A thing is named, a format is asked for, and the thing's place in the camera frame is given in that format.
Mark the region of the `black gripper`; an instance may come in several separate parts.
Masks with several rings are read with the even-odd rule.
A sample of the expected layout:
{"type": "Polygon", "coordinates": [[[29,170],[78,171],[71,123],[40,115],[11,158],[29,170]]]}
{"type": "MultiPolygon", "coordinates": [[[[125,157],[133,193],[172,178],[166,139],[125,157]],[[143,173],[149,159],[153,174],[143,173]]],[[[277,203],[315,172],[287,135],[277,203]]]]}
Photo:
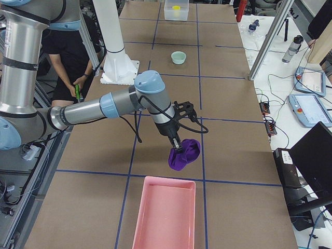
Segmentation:
{"type": "Polygon", "coordinates": [[[183,147],[178,136],[180,120],[189,116],[194,111],[193,104],[190,102],[170,103],[166,109],[156,107],[155,125],[161,135],[167,136],[176,153],[182,153],[183,147]]]}

